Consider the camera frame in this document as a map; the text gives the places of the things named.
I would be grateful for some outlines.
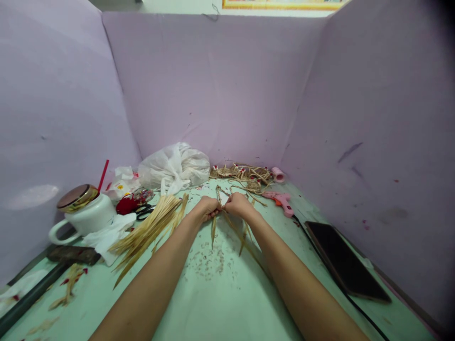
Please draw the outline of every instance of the poster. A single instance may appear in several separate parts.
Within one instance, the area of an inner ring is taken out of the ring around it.
[[[349,0],[223,0],[224,9],[337,10]]]

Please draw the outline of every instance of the gold lid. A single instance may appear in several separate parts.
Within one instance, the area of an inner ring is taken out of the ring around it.
[[[90,184],[80,185],[66,193],[57,203],[57,209],[65,213],[74,213],[84,208],[100,193]]]

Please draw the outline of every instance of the red straw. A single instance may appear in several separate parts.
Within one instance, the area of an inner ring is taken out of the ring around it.
[[[101,192],[101,187],[103,186],[104,176],[106,175],[106,171],[108,170],[109,160],[106,160],[106,164],[104,165],[103,175],[101,175],[100,184],[98,186],[98,192]]]

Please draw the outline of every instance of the red yarn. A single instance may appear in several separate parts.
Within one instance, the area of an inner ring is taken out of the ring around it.
[[[123,197],[117,204],[116,211],[118,214],[127,215],[132,213],[137,207],[137,202],[129,197]]]

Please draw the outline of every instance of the black cable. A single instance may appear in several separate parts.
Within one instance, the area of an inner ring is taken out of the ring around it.
[[[321,259],[322,263],[324,264],[324,266],[327,268],[329,274],[331,275],[333,281],[338,285],[338,287],[340,288],[341,292],[346,296],[347,300],[349,302],[351,302],[351,304],[367,319],[367,321],[376,329],[376,331],[382,336],[382,338],[385,340],[385,341],[390,341],[389,338],[387,336],[385,336],[385,334],[382,332],[382,330],[376,325],[376,323],[373,322],[373,320],[361,309],[361,307],[359,307],[357,305],[357,303],[355,303],[351,297],[349,297],[349,294],[345,291],[345,289],[340,285],[339,281],[332,275],[332,272],[330,271],[330,267],[327,265],[326,261],[324,260],[324,258],[321,256],[321,254],[319,253],[317,247],[314,245],[313,241],[311,240],[310,236],[308,235],[307,231],[305,230],[305,228],[303,227],[303,225],[300,223],[300,220],[296,217],[296,215],[293,215],[292,216],[296,221],[297,223],[299,224],[299,226],[301,227],[301,229],[303,230],[303,233],[305,233],[307,239],[309,240],[311,246],[313,247],[314,251],[316,252],[316,254],[319,256],[319,258]]]

